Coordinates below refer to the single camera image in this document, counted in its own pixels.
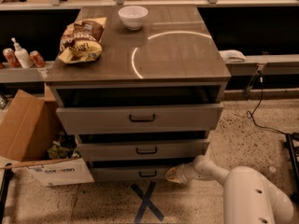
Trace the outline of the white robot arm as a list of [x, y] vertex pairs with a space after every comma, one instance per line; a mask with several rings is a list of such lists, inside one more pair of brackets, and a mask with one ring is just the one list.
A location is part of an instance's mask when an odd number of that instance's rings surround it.
[[206, 156], [170, 168], [167, 181], [187, 184], [214, 179], [223, 186], [224, 224], [291, 224], [291, 199], [264, 175], [247, 166], [226, 170]]

